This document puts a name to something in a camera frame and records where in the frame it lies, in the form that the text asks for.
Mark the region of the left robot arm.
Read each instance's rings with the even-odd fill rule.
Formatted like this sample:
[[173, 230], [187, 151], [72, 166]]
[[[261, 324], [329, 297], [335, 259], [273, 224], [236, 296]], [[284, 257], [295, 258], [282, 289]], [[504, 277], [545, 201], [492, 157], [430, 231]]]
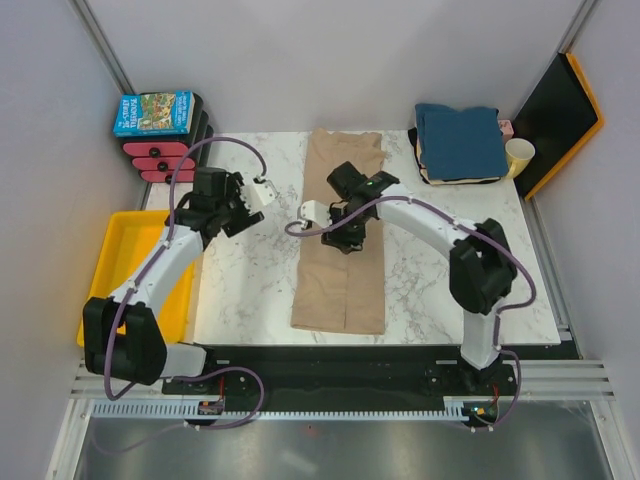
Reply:
[[233, 237], [261, 222], [262, 210], [277, 196], [270, 181], [245, 182], [238, 172], [197, 169], [191, 191], [170, 200], [160, 238], [142, 264], [104, 298], [83, 309], [86, 368], [105, 381], [151, 385], [184, 377], [198, 393], [219, 382], [219, 369], [204, 348], [167, 344], [158, 317], [186, 270], [219, 234]]

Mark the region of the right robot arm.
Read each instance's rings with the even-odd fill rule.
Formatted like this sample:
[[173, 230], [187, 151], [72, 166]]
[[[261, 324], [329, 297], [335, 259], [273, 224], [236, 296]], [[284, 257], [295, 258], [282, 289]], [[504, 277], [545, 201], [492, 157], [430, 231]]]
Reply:
[[517, 276], [499, 222], [460, 222], [411, 194], [400, 180], [380, 171], [371, 177], [345, 162], [327, 177], [343, 202], [328, 207], [321, 243], [344, 254], [359, 252], [370, 220], [401, 228], [449, 261], [449, 292], [463, 312], [458, 381], [467, 392], [483, 392], [494, 381], [499, 349], [496, 314]]

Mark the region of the beige t-shirt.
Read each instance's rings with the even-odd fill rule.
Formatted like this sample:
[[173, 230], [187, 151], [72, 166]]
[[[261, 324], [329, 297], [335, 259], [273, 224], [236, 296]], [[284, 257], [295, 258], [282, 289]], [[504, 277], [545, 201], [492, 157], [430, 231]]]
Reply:
[[[381, 170], [385, 152], [379, 133], [349, 134], [318, 128], [308, 140], [303, 201], [325, 205], [339, 199], [327, 182], [346, 161], [367, 178]], [[381, 335], [385, 332], [383, 224], [367, 224], [364, 249], [343, 254], [319, 237], [300, 244], [291, 326], [321, 332]]]

